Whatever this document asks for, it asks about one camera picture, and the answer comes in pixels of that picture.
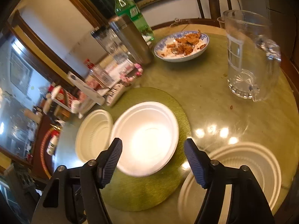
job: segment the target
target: glass pitcher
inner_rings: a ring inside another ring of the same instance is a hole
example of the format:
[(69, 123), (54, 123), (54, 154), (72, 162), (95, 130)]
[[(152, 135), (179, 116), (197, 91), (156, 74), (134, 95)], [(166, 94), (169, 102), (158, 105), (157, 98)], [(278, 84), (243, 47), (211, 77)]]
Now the glass pitcher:
[(280, 48), (270, 39), (270, 21), (257, 13), (223, 13), (228, 38), (228, 86), (237, 96), (266, 99), (278, 80)]

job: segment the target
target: fried food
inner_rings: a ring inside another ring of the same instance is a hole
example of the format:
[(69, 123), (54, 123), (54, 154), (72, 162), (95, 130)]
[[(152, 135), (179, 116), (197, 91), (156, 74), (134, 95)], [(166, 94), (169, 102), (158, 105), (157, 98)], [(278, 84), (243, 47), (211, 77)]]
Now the fried food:
[(175, 39), (175, 40), (178, 41), (179, 43), (182, 43), (182, 44), (187, 44), (188, 43), (188, 40), (186, 38)]
[(203, 49), (203, 48), (206, 47), (206, 45), (207, 45), (207, 44), (203, 44), (203, 45), (201, 45), (199, 48), (200, 48), (200, 49)]
[(176, 44), (173, 43), (173, 44), (168, 44), (166, 47), (167, 48), (172, 48), (172, 47), (175, 47), (175, 46), (176, 46)]
[(199, 39), (194, 37), (194, 38), (187, 38), (188, 43), (196, 45), (199, 42)]
[(184, 47), (185, 55), (189, 55), (192, 53), (193, 48), (190, 45), (184, 44), (183, 47)]
[(186, 39), (194, 39), (194, 38), (198, 38), (197, 34), (187, 34), (186, 36)]
[(175, 54), (184, 54), (185, 50), (184, 50), (184, 44), (179, 44), (176, 48), (173, 49), (174, 51), (176, 51)]

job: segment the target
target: blue and white bowl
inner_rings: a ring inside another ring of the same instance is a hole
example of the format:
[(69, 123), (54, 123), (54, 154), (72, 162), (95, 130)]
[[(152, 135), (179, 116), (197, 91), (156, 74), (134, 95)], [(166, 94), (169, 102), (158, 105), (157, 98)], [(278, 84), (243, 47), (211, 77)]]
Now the blue and white bowl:
[(206, 46), (201, 50), (193, 51), (189, 55), (176, 55), (174, 57), (161, 57), (158, 54), (158, 51), (163, 50), (164, 47), (166, 46), (166, 44), (173, 43), (173, 41), (175, 39), (183, 38), (187, 34), (196, 34), (196, 33), (198, 33), (198, 31), (196, 31), (196, 30), (187, 30), (187, 31), (177, 32), (177, 33), (174, 33), (172, 35), (169, 35), (169, 36), (165, 37), (164, 39), (159, 41), (158, 44), (156, 44), (155, 49), (154, 49), (155, 55), (157, 57), (159, 57), (160, 59), (162, 59), (162, 60), (170, 61), (170, 62), (188, 61), (188, 60), (191, 60), (191, 59), (194, 59), (194, 58), (198, 57), (199, 55), (201, 55), (206, 50), (206, 48), (207, 48), (207, 46), (209, 45), (209, 42), (210, 42), (209, 37), (204, 33), (200, 34), (200, 39), (206, 44)]

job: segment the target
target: white paper bowl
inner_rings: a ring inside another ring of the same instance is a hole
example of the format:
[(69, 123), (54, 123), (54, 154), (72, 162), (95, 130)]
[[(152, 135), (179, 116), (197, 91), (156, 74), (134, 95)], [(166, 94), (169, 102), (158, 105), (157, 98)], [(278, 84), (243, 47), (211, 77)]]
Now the white paper bowl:
[[(227, 167), (239, 168), (247, 165), (255, 175), (271, 210), (278, 199), (281, 186), (281, 172), (277, 159), (266, 147), (246, 142), (224, 146), (211, 154), (210, 159), (216, 159)], [(204, 200), (206, 190), (196, 183), (192, 172), (186, 178), (178, 198), (178, 213), (186, 224), (194, 223)], [(231, 197), (231, 185), (226, 185), (223, 207), (219, 224), (225, 224)]]
[(105, 110), (95, 110), (84, 119), (75, 144), (76, 154), (82, 162), (96, 159), (101, 151), (108, 148), (112, 126), (112, 117)]
[(178, 144), (178, 123), (173, 112), (157, 102), (129, 108), (115, 122), (110, 143), (123, 142), (117, 167), (123, 173), (142, 177), (159, 171), (171, 159)]

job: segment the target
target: marble tabletop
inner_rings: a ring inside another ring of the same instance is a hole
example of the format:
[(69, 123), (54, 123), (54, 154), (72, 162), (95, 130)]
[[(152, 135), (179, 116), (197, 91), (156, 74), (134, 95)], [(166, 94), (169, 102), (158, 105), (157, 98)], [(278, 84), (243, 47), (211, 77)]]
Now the marble tabletop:
[[(198, 58), (184, 63), (165, 62), (155, 57), (152, 65), (144, 70), (141, 86), (163, 90), (180, 103), (191, 126), (191, 137), (207, 153), (232, 142), (255, 142), (270, 149), (282, 174), (279, 198), (272, 210), (275, 213), (288, 193), (299, 157), (299, 115), (286, 77), (281, 71), (278, 84), (265, 101), (239, 98), (227, 84), (225, 31), (197, 24), (165, 27), (154, 31), (155, 43), (182, 30), (201, 30), (208, 34), (209, 47)], [(68, 168), (83, 164), (74, 149), (82, 121), (72, 116), (66, 123), (53, 157), (55, 168), (61, 164)], [(225, 137), (220, 136), (223, 128), (228, 129)], [(183, 175), (180, 186), (168, 199), (151, 209), (125, 212), (107, 206), (112, 222), (183, 223), (178, 216), (177, 200), (187, 174)]]

